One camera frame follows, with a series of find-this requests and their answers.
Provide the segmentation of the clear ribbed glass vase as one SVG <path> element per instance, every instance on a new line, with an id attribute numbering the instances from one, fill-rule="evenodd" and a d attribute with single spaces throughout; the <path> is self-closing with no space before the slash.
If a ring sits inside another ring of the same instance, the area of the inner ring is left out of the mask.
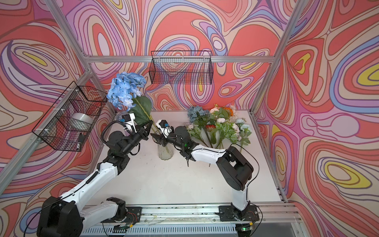
<path id="1" fill-rule="evenodd" d="M 174 150 L 170 143 L 166 141 L 158 141 L 158 157 L 161 160 L 167 161 L 171 159 L 173 155 L 174 155 Z"/>

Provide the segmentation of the teal rose flower stem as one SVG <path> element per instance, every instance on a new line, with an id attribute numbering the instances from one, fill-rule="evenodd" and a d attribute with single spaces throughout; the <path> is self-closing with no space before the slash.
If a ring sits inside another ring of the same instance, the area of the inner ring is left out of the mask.
<path id="1" fill-rule="evenodd" d="M 196 124 L 201 128 L 201 135 L 202 135 L 202 131 L 205 132 L 206 138 L 208 139 L 208 143 L 209 143 L 208 147 L 211 147 L 209 138 L 207 135 L 207 131 L 205 129 L 208 123 L 209 111 L 203 109 L 200 106 L 192 106 L 189 108 L 187 116 L 190 123 Z"/>

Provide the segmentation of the white purple mixed bouquet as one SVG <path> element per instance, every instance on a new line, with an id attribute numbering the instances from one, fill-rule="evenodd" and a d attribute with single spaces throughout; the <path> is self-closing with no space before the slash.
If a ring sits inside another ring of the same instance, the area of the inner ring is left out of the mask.
<path id="1" fill-rule="evenodd" d="M 202 138 L 202 135 L 201 135 L 201 128 L 196 125 L 196 124 L 193 124 L 193 123 L 187 123 L 185 125 L 188 133 L 190 134 L 190 137 L 192 138 L 195 138 L 197 139 L 198 141 L 200 141 L 204 146 L 208 147 L 208 145 L 205 143 L 205 141 L 203 140 Z"/>

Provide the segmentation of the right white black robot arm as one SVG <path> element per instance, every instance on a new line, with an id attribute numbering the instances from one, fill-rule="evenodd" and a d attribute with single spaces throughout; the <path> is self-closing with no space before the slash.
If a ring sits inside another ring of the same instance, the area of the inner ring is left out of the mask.
<path id="1" fill-rule="evenodd" d="M 231 206 L 240 213 L 248 211 L 250 201 L 247 197 L 247 186 L 252 179 L 254 168 L 237 148 L 204 147 L 191 139 L 184 126 L 177 128 L 167 126 L 161 129 L 160 134 L 152 133 L 151 136 L 163 147 L 167 144 L 173 145 L 187 161 L 216 165 L 226 183 L 232 188 Z"/>

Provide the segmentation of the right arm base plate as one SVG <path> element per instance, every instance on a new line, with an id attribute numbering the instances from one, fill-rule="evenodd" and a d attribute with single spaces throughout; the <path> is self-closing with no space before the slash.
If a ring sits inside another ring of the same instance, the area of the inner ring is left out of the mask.
<path id="1" fill-rule="evenodd" d="M 244 210 L 239 210 L 233 205 L 221 205 L 216 214 L 222 222 L 249 221 L 255 223 L 260 220 L 258 209 L 255 205 L 248 205 Z"/>

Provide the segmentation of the blue hydrangea flower stem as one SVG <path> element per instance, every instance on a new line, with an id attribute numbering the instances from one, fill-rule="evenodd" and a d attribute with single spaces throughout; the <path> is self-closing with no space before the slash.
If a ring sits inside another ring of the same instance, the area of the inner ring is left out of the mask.
<path id="1" fill-rule="evenodd" d="M 152 102 L 142 92 L 146 83 L 147 80 L 142 75 L 122 72 L 112 79 L 107 93 L 108 101 L 116 109 L 134 114 L 138 125 L 154 120 L 151 115 Z"/>

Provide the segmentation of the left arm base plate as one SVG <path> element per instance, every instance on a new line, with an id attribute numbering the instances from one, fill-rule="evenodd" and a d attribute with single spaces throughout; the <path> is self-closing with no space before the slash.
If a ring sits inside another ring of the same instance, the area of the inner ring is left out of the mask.
<path id="1" fill-rule="evenodd" d="M 127 206 L 126 211 L 121 214 L 116 214 L 116 217 L 106 219 L 102 223 L 126 223 L 136 224 L 141 220 L 142 207 L 141 206 Z"/>

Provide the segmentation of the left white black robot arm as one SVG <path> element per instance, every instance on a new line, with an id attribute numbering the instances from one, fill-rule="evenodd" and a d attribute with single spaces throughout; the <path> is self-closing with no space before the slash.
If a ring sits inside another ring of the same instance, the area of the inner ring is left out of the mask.
<path id="1" fill-rule="evenodd" d="M 49 197 L 42 205 L 37 236 L 78 237 L 88 228 L 112 220 L 123 222 L 130 212 L 125 201 L 111 197 L 103 203 L 84 209 L 86 204 L 107 183 L 120 175 L 133 156 L 132 150 L 140 147 L 142 140 L 148 140 L 153 121 L 149 120 L 132 129 L 125 136 L 116 131 L 105 143 L 109 147 L 107 157 L 97 164 L 97 168 L 82 182 L 59 197 Z"/>

